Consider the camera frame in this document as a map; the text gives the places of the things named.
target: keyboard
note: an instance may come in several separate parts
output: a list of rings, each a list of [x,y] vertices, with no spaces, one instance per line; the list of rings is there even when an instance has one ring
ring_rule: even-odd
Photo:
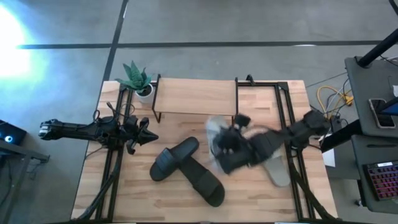
[[[398,161],[364,165],[376,200],[398,198]]]

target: wooden tabletop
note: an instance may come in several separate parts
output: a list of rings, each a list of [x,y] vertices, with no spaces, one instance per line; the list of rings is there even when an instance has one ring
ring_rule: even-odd
[[[155,111],[188,114],[236,114],[235,81],[160,78]]]
[[[301,119],[310,110],[304,82],[287,82],[295,117]],[[104,82],[98,106],[101,115],[110,114],[105,103],[106,101],[116,103],[118,89],[117,82]],[[218,173],[206,163],[209,158],[205,134],[207,115],[167,113],[162,114],[162,121],[158,124],[150,105],[142,105],[135,98],[133,103],[136,107],[134,114],[140,118],[148,117],[149,130],[158,134],[159,139],[141,147],[137,146],[133,156],[124,153],[114,211],[115,222],[292,222],[297,220],[290,186],[276,187],[261,166],[243,168],[231,175],[225,175]],[[285,117],[288,118],[286,107],[284,111]],[[239,112],[249,115],[254,124],[265,124],[280,129],[275,93],[271,87],[239,87]],[[225,200],[218,208],[209,206],[179,170],[161,182],[154,182],[149,176],[149,169],[157,155],[165,147],[173,147],[189,136],[195,136],[200,142],[200,148],[193,157],[211,170],[224,185]],[[98,143],[91,142],[87,153],[97,148],[99,148]],[[284,147],[281,153],[285,157]],[[72,218],[78,217],[98,193],[105,157],[104,149],[85,161]],[[308,147],[304,150],[303,157],[312,192],[328,212],[336,217],[335,203],[321,152]],[[307,217],[303,193],[300,198]],[[105,203],[104,208],[106,215],[108,203]]]

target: smartphone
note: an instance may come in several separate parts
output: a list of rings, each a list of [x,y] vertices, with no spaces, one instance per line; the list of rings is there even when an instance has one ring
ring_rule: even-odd
[[[386,101],[383,99],[369,99],[371,110],[379,128],[395,128],[396,124],[390,115],[380,114],[380,109],[384,108]]]

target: black slide sandal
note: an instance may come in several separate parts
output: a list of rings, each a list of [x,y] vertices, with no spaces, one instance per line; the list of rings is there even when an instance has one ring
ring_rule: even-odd
[[[180,165],[180,170],[209,205],[219,207],[223,203],[223,184],[198,161],[189,157]]]
[[[182,162],[190,158],[199,148],[199,141],[189,137],[171,149],[165,148],[157,157],[150,168],[150,177],[154,181],[164,180],[170,176]]]

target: gray floor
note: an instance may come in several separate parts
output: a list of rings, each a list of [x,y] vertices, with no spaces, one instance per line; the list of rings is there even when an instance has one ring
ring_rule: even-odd
[[[0,2],[5,18],[0,24],[12,24],[0,37],[0,96],[5,99],[0,118],[29,132],[26,146],[51,155],[37,177],[24,182],[11,223],[69,219],[87,142],[41,141],[37,132],[40,122],[52,118],[91,121],[109,49],[12,50],[7,43],[110,44],[121,4],[122,0]],[[396,28],[397,20],[386,0],[130,0],[119,42],[381,40]],[[164,77],[232,80],[250,73],[258,80],[294,79],[311,85],[345,72],[344,58],[364,55],[372,47],[117,49],[110,80],[124,78],[121,64],[134,59],[147,72]],[[385,53],[395,55],[397,47]],[[318,87],[339,89],[346,79],[342,75],[307,88],[311,104],[320,108]],[[322,100],[330,93],[322,92]],[[349,122],[356,119],[354,106],[340,113]],[[396,222],[396,215],[356,207],[355,182],[330,182],[340,218]]]

